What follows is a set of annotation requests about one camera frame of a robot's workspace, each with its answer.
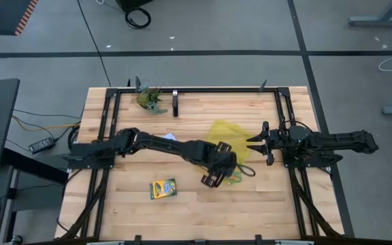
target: crayola box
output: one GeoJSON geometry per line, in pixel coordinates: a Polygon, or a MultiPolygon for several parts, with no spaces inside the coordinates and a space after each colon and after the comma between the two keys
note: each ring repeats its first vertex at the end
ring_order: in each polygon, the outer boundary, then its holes
{"type": "Polygon", "coordinates": [[[151,200],[176,195],[175,179],[157,180],[150,183],[149,187],[151,200]]]}

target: wooden table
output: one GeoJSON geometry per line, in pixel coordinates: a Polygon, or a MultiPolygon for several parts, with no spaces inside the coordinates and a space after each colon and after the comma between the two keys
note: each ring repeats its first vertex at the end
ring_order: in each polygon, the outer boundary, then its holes
{"type": "MultiPolygon", "coordinates": [[[[105,90],[90,88],[88,92],[78,136],[81,143],[97,138],[105,90]]],[[[317,130],[307,88],[290,87],[290,92],[296,120],[317,130]]],[[[160,107],[169,112],[152,116],[137,104],[135,94],[123,94],[116,130],[137,127],[158,136],[173,133],[177,140],[187,141],[203,139],[217,119],[255,135],[264,120],[272,128],[279,125],[274,96],[267,93],[180,93],[178,118],[172,116],[172,96],[161,95],[161,99],[160,107]]],[[[100,240],[134,240],[135,235],[142,235],[143,240],[253,240],[256,234],[263,239],[299,238],[288,170],[280,152],[275,150],[274,155],[275,163],[268,167],[264,156],[252,152],[246,164],[257,175],[217,189],[200,183],[202,173],[171,154],[143,150],[118,157],[108,179],[100,240]],[[168,178],[176,179],[178,195],[151,200],[149,183],[168,178]]],[[[90,176],[91,171],[85,169],[66,187],[60,214],[65,227],[75,222],[85,206],[90,176]]],[[[309,168],[308,177],[315,206],[342,233],[329,175],[309,168]]],[[[304,205],[302,208],[311,234],[308,212],[304,205]]],[[[88,234],[93,234],[95,217],[93,210],[88,234]]],[[[57,227],[56,237],[62,234],[57,227]]]]}

